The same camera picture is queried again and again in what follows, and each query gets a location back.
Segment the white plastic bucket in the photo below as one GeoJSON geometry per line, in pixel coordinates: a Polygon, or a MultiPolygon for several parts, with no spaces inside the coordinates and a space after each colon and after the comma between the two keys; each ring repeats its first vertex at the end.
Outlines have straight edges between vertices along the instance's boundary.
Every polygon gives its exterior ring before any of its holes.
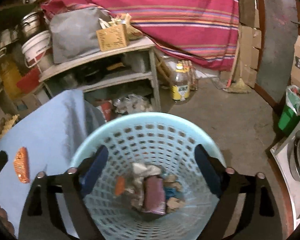
{"type": "Polygon", "coordinates": [[[29,39],[21,47],[27,68],[37,67],[42,73],[53,66],[52,39],[48,30],[29,39]]]}

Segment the blue table cloth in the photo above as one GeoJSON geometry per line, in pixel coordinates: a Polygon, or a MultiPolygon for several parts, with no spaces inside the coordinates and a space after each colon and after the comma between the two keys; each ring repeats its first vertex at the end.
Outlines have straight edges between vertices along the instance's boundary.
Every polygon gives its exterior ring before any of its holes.
{"type": "Polygon", "coordinates": [[[19,181],[13,160],[19,148],[29,157],[30,179],[40,171],[48,175],[65,172],[86,137],[104,124],[102,112],[77,89],[66,90],[18,122],[1,140],[0,151],[8,162],[0,172],[0,206],[7,212],[15,233],[30,184],[19,181]]]}

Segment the dark wooden door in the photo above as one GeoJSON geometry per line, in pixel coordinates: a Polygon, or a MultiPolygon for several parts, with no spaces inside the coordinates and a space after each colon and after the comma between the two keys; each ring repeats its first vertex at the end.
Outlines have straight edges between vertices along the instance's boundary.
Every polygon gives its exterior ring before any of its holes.
{"type": "Polygon", "coordinates": [[[278,110],[290,84],[294,44],[300,35],[299,0],[257,0],[262,46],[255,91],[278,110]]]}

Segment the red woven basket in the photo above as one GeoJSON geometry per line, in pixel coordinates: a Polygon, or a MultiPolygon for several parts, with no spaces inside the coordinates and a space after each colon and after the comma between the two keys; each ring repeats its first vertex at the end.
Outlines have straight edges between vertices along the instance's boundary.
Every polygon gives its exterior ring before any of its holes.
{"type": "Polygon", "coordinates": [[[39,76],[40,70],[37,67],[31,68],[31,70],[17,82],[17,87],[22,93],[27,94],[39,86],[39,76]]]}

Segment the yellow chopstick holder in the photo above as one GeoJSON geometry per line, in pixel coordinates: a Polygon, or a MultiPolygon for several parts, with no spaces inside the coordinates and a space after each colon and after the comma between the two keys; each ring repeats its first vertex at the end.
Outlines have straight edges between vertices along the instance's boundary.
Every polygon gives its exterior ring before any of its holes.
{"type": "Polygon", "coordinates": [[[96,36],[102,52],[125,48],[129,45],[127,24],[130,24],[130,14],[110,19],[111,21],[108,22],[101,18],[98,19],[101,29],[96,31],[96,36]]]}

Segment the yellow egg tray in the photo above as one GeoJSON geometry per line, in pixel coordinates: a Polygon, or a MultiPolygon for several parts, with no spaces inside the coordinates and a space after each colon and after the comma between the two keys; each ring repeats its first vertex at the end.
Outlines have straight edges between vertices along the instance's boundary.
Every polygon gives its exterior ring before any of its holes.
{"type": "Polygon", "coordinates": [[[17,124],[17,122],[19,121],[19,114],[17,115],[13,115],[9,120],[7,120],[2,128],[2,131],[0,133],[0,140],[2,139],[2,137],[9,131],[12,129],[12,127],[14,125],[17,124]]]}

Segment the green trash bin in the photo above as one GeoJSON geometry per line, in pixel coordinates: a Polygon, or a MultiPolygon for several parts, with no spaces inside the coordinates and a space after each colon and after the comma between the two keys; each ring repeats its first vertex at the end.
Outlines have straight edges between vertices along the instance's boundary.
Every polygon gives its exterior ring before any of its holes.
{"type": "Polygon", "coordinates": [[[289,136],[300,121],[300,88],[290,85],[286,89],[286,103],[280,116],[278,127],[289,136]]]}

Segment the brown paper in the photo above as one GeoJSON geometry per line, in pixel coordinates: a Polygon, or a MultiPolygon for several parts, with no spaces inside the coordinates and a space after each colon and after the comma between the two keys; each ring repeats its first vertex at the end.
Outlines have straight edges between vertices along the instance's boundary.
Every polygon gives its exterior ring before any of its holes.
{"type": "Polygon", "coordinates": [[[183,186],[175,174],[167,175],[164,180],[166,213],[173,213],[185,206],[183,186]]]}

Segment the oil bottle on floor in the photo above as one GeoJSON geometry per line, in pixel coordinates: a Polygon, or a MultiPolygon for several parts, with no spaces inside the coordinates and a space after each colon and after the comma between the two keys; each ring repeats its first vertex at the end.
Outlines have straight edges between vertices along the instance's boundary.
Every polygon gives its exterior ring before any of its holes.
{"type": "Polygon", "coordinates": [[[175,71],[170,76],[171,97],[175,102],[186,101],[190,96],[189,69],[178,62],[175,71]]]}

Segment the red plastic wrapper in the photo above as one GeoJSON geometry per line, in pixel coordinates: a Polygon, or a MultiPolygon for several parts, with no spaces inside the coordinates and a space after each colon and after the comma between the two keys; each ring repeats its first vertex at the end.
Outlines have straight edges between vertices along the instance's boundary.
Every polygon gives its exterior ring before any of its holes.
{"type": "Polygon", "coordinates": [[[124,194],[125,188],[126,188],[125,178],[123,176],[118,176],[116,178],[116,184],[115,184],[115,190],[114,190],[115,196],[120,196],[120,195],[124,194]]]}

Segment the striped red curtain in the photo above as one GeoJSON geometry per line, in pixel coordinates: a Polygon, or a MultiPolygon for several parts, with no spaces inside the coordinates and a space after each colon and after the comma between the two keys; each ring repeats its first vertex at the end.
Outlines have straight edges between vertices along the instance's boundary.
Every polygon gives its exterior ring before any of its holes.
{"type": "Polygon", "coordinates": [[[98,7],[113,16],[129,14],[132,26],[164,53],[211,70],[229,71],[238,39],[238,0],[48,0],[48,19],[98,7]]]}

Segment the orange snack packet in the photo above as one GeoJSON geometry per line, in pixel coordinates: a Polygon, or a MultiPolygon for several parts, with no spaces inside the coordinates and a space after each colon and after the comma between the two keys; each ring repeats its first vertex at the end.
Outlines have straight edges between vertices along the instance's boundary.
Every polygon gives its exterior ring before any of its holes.
{"type": "Polygon", "coordinates": [[[13,161],[15,174],[21,183],[27,184],[30,182],[30,168],[27,149],[19,148],[13,161]]]}

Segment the steel cooking pot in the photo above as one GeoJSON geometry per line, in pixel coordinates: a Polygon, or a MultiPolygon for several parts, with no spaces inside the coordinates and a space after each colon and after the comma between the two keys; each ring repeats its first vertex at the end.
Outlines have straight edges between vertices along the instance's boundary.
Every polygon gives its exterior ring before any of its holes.
{"type": "Polygon", "coordinates": [[[46,30],[44,13],[42,11],[31,12],[26,15],[20,23],[21,33],[24,39],[29,39],[34,35],[46,30]]]}

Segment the straw broom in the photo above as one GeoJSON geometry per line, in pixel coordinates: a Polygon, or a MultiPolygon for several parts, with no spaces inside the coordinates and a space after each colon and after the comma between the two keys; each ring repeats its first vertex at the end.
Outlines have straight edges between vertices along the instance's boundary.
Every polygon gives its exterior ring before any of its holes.
{"type": "Polygon", "coordinates": [[[228,79],[225,88],[223,88],[222,90],[227,93],[231,93],[231,94],[248,94],[248,93],[251,93],[251,88],[247,84],[245,84],[245,82],[242,79],[242,72],[243,72],[242,67],[239,68],[238,80],[235,82],[233,81],[234,75],[235,75],[235,70],[236,70],[236,65],[237,65],[237,61],[238,61],[238,56],[239,56],[239,48],[240,48],[240,44],[239,44],[239,40],[237,40],[235,58],[234,58],[234,61],[232,64],[230,78],[228,79]]]}

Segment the patterned snack bag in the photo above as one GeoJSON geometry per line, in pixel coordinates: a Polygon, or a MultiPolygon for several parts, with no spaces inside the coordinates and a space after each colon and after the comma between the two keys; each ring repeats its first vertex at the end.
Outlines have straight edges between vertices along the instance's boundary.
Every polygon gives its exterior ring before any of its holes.
{"type": "Polygon", "coordinates": [[[159,176],[161,172],[161,168],[155,165],[132,163],[132,183],[126,188],[126,192],[131,196],[131,205],[138,211],[142,210],[143,201],[145,200],[144,180],[151,176],[159,176]]]}

